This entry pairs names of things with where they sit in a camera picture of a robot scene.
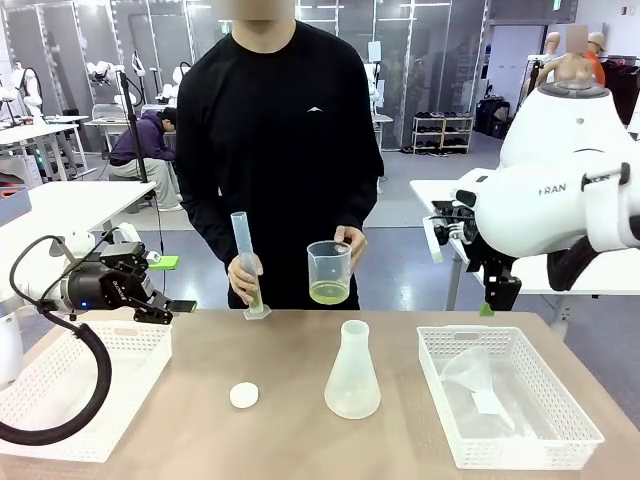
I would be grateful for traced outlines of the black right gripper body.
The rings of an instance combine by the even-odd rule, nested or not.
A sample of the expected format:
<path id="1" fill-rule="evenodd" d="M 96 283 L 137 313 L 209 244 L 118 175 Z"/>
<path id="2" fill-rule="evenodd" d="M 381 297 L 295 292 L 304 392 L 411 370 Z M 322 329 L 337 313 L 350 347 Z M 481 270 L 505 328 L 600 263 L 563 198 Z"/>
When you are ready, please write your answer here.
<path id="1" fill-rule="evenodd" d="M 484 300 L 492 311 L 511 311 L 520 292 L 520 279 L 511 273 L 515 259 L 486 244 L 467 246 L 467 271 L 482 271 Z"/>

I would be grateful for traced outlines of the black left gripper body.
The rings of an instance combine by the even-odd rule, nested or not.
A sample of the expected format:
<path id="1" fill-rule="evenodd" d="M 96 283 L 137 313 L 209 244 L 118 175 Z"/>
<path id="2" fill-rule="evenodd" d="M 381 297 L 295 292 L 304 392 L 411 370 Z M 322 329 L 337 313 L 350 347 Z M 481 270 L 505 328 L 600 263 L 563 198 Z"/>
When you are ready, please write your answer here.
<path id="1" fill-rule="evenodd" d="M 153 285 L 145 272 L 123 271 L 102 263 L 83 263 L 71 271 L 63 286 L 66 307 L 77 311 L 115 310 L 146 303 Z"/>

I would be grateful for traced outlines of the person's right hand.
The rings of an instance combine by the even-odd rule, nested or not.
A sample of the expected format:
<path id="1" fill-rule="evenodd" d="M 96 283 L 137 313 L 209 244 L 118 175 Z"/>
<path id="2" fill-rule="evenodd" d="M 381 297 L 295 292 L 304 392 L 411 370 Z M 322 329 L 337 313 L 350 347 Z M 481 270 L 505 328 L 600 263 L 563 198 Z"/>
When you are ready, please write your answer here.
<path id="1" fill-rule="evenodd" d="M 249 273 L 242 266 L 241 257 L 237 255 L 227 268 L 227 276 L 232 291 L 241 301 L 251 306 L 259 290 L 259 277 L 263 274 L 262 263 L 257 255 L 253 255 L 254 273 Z"/>

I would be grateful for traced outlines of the person's left hand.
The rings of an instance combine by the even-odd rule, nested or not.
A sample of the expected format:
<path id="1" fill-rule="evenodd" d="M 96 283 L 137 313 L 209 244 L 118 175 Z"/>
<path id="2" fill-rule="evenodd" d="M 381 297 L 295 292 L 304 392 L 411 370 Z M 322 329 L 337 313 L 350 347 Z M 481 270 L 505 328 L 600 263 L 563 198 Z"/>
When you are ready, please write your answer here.
<path id="1" fill-rule="evenodd" d="M 356 227 L 340 225 L 336 228 L 334 240 L 350 246 L 351 269 L 355 270 L 367 247 L 367 240 L 364 233 Z"/>

